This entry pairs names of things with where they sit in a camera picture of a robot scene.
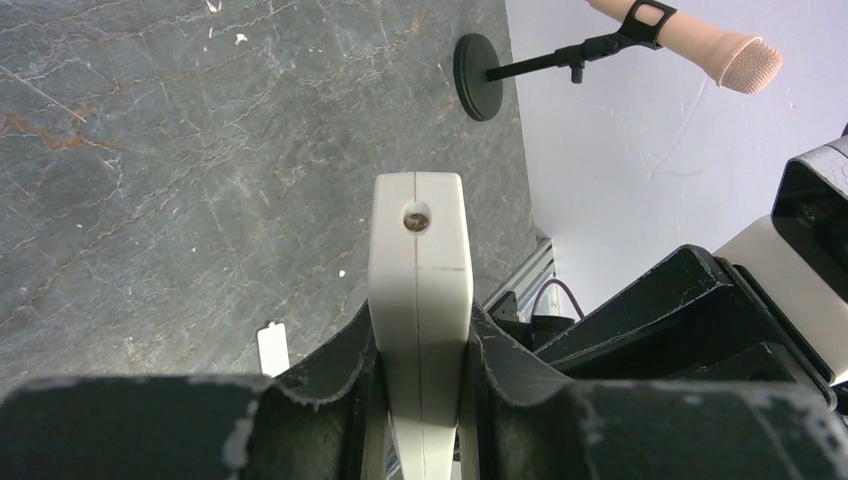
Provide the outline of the white remote control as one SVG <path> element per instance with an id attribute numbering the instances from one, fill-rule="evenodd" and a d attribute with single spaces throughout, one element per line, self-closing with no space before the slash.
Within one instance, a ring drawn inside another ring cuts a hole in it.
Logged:
<path id="1" fill-rule="evenodd" d="M 451 475 L 473 303 L 461 178 L 376 178 L 367 303 L 402 475 Z"/>

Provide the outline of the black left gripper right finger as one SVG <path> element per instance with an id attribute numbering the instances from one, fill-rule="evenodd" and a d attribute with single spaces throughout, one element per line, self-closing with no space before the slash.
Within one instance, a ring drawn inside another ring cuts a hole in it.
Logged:
<path id="1" fill-rule="evenodd" d="M 787 383 L 586 381 L 471 313 L 466 479 L 843 479 L 847 428 Z"/>

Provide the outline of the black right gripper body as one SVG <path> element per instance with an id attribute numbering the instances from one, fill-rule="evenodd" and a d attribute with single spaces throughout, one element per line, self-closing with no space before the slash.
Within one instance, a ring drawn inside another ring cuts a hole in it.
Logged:
<path id="1" fill-rule="evenodd" d="M 834 372 L 749 271 L 694 245 L 535 354 L 574 379 L 787 382 L 836 407 Z"/>

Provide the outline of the white battery cover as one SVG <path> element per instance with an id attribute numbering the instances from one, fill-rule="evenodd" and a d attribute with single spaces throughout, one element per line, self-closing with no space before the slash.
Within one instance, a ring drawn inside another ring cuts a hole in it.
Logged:
<path id="1" fill-rule="evenodd" d="M 290 368 L 287 332 L 284 323 L 270 322 L 256 334 L 260 369 L 267 377 L 277 377 Z"/>

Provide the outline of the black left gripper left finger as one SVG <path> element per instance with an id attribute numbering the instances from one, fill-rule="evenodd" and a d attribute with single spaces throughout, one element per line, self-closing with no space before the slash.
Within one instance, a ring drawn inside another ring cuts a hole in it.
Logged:
<path id="1" fill-rule="evenodd" d="M 275 377 L 52 377 L 1 403 L 5 479 L 377 474 L 378 362 L 366 308 Z"/>

